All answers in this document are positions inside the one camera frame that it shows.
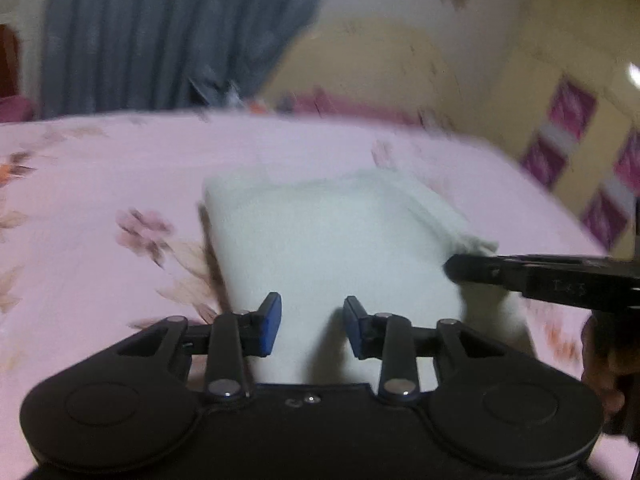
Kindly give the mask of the person's right hand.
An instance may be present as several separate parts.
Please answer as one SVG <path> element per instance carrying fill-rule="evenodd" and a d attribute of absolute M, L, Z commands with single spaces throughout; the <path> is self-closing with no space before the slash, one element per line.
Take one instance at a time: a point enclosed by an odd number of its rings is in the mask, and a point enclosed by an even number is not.
<path fill-rule="evenodd" d="M 639 351 L 597 349 L 598 320 L 591 315 L 582 328 L 582 381 L 602 403 L 608 422 L 625 405 L 625 395 L 616 386 L 617 379 L 639 373 Z"/>

